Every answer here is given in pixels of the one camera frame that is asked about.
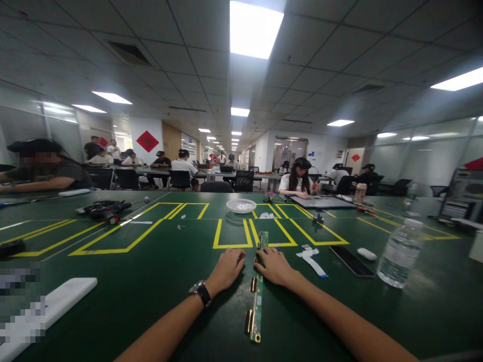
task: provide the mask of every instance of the smartphone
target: smartphone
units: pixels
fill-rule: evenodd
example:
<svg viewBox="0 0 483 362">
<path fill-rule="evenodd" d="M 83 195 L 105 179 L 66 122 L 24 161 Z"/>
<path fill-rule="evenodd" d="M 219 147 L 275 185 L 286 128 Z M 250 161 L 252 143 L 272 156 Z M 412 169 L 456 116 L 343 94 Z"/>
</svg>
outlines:
<svg viewBox="0 0 483 362">
<path fill-rule="evenodd" d="M 373 278 L 376 275 L 366 267 L 358 258 L 343 246 L 329 246 L 340 260 L 358 277 Z"/>
</svg>

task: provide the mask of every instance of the bottle cap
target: bottle cap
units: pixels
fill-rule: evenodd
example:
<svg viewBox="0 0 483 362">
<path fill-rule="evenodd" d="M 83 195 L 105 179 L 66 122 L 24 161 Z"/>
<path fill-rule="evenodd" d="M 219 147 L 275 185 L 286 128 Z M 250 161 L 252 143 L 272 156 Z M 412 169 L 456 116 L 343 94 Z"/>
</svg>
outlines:
<svg viewBox="0 0 483 362">
<path fill-rule="evenodd" d="M 418 220 L 414 220 L 414 219 L 406 219 L 404 221 L 404 225 L 415 228 L 415 229 L 422 229 L 424 223 L 422 223 L 421 221 L 418 221 Z"/>
</svg>

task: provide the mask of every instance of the plastic bottle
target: plastic bottle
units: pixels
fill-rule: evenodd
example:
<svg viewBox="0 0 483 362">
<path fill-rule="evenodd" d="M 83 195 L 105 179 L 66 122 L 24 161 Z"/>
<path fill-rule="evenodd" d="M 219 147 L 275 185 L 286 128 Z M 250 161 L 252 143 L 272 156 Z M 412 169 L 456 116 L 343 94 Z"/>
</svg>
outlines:
<svg viewBox="0 0 483 362">
<path fill-rule="evenodd" d="M 366 198 L 366 191 L 367 191 L 366 184 L 357 184 L 356 192 L 354 194 L 354 198 L 352 199 L 352 202 L 356 205 L 362 205 L 362 203 L 364 202 L 364 199 Z"/>
<path fill-rule="evenodd" d="M 404 206 L 407 211 L 413 208 L 414 201 L 418 195 L 418 184 L 412 184 L 408 190 L 406 197 L 404 198 Z"/>
<path fill-rule="evenodd" d="M 423 248 L 421 221 L 406 219 L 386 244 L 377 266 L 377 275 L 390 286 L 404 288 L 409 273 Z"/>
</svg>

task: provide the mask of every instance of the green workbench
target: green workbench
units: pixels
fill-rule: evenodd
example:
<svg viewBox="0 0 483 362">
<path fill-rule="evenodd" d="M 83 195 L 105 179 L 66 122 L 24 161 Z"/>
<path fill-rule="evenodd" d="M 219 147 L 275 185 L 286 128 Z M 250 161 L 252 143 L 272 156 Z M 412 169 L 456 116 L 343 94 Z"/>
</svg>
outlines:
<svg viewBox="0 0 483 362">
<path fill-rule="evenodd" d="M 123 215 L 135 221 L 106 226 L 74 210 L 112 199 L 151 202 Z M 482 346 L 483 264 L 468 258 L 472 234 L 437 224 L 437 199 L 421 198 L 413 211 L 427 223 L 426 243 L 407 286 L 398 290 L 378 277 L 358 278 L 329 250 L 344 244 L 353 253 L 365 247 L 381 256 L 389 233 L 403 222 L 402 199 L 368 198 L 377 217 L 356 210 L 323 212 L 325 227 L 288 203 L 258 205 L 237 216 L 226 207 L 233 198 L 263 202 L 263 194 L 96 191 L 0 210 L 2 241 L 24 235 L 27 250 L 2 261 L 3 268 L 40 265 L 40 289 L 49 293 L 74 277 L 96 277 L 97 286 L 57 321 L 16 361 L 109 361 L 206 279 L 228 245 L 243 245 L 247 263 L 234 285 L 196 321 L 173 360 L 350 361 L 334 334 L 287 290 L 265 284 L 262 340 L 244 334 L 245 312 L 253 305 L 250 281 L 256 234 L 269 232 L 271 244 L 315 285 L 401 343 L 416 357 Z M 280 219 L 260 219 L 263 212 Z M 320 250 L 313 258 L 329 275 L 319 278 L 295 255 L 301 245 Z M 363 261 L 375 271 L 376 263 Z"/>
</svg>

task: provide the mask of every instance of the wristwatch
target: wristwatch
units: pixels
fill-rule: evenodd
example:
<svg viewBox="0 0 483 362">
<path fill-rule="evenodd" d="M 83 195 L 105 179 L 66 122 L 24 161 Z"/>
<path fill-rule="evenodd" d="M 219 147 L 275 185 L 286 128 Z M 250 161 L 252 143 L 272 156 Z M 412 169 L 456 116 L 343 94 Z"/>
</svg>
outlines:
<svg viewBox="0 0 483 362">
<path fill-rule="evenodd" d="M 205 308 L 208 308 L 208 306 L 211 304 L 211 297 L 205 287 L 205 281 L 199 281 L 198 283 L 196 283 L 194 286 L 191 287 L 188 293 L 189 295 L 198 294 Z"/>
</svg>

